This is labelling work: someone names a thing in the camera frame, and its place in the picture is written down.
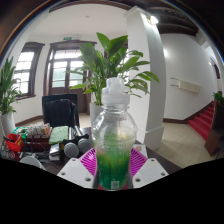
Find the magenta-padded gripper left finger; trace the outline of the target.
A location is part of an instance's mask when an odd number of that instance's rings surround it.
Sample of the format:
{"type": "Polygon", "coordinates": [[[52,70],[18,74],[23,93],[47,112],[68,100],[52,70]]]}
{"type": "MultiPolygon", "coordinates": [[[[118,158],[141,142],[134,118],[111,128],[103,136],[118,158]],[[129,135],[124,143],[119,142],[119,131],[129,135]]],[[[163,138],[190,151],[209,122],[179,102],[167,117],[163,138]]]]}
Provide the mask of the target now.
{"type": "Polygon", "coordinates": [[[71,158],[58,176],[84,188],[93,188],[97,174],[97,158],[92,148],[80,158],[71,158]]]}

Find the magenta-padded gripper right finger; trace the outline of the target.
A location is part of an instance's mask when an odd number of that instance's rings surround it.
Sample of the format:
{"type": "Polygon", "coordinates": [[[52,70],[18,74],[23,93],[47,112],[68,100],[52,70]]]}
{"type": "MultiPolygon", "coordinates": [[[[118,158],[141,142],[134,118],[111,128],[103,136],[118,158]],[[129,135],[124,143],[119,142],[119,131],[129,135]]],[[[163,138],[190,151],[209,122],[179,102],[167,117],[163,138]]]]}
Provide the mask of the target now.
{"type": "Polygon", "coordinates": [[[134,188],[141,188],[168,176],[167,171],[156,158],[146,158],[135,148],[131,150],[129,170],[134,188]]]}

